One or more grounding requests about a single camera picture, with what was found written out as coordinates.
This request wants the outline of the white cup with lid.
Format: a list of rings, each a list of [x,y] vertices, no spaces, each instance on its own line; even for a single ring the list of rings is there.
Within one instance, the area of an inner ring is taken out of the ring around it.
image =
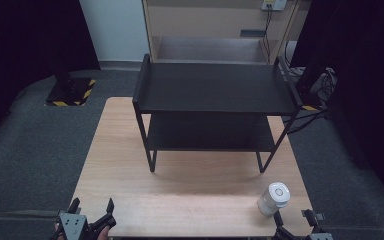
[[[271,183],[257,201],[260,212],[267,217],[287,206],[291,198],[288,187],[282,182]]]

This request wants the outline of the black two-tier shelf rack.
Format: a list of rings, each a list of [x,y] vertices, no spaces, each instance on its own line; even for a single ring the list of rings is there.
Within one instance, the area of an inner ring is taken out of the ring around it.
[[[297,117],[302,100],[286,66],[153,63],[145,55],[132,104],[151,171],[160,151],[253,152],[260,172],[274,139],[270,116]]]

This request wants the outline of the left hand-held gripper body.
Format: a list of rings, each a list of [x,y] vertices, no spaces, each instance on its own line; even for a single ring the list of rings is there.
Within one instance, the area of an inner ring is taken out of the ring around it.
[[[107,215],[107,212],[93,223],[89,223],[87,217],[81,214],[60,213],[57,223],[63,227],[62,233],[67,240],[80,240],[86,233],[96,233],[105,226],[110,229],[116,225],[116,220]]]

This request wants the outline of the black curtain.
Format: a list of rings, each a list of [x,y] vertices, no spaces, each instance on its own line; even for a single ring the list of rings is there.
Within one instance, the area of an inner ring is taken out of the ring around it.
[[[384,185],[384,0],[311,0],[292,57],[305,69],[302,99],[330,67],[338,81],[327,101],[351,158]]]
[[[0,0],[0,124],[25,87],[99,68],[80,0]]]

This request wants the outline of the black stand with striped base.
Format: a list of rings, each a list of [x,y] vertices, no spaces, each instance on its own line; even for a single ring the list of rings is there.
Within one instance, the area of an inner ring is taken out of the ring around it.
[[[56,79],[45,100],[47,106],[82,106],[89,98],[96,81],[86,77],[72,77],[54,51],[49,53],[48,64]]]

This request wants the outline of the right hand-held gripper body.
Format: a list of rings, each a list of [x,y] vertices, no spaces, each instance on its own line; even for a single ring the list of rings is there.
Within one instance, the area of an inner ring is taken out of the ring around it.
[[[276,228],[273,240],[334,240],[330,233],[310,233],[306,236],[295,236],[283,226]]]

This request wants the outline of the white power strip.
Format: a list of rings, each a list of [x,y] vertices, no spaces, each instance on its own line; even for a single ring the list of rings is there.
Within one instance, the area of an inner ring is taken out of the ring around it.
[[[286,7],[288,0],[263,0],[261,4],[261,9],[273,10],[273,11],[283,11]]]

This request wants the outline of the wooden cabinet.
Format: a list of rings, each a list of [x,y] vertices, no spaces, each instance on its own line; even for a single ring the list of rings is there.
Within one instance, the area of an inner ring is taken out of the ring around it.
[[[274,63],[303,0],[283,11],[263,0],[142,0],[151,59],[171,63]]]

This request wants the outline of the person's left hand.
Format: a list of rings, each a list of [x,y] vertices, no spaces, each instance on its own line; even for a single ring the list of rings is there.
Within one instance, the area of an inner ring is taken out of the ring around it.
[[[50,240],[67,240],[62,233],[63,227],[60,223],[54,225],[55,233],[50,237]],[[80,240],[108,240],[109,226],[105,226],[96,233],[86,233]]]

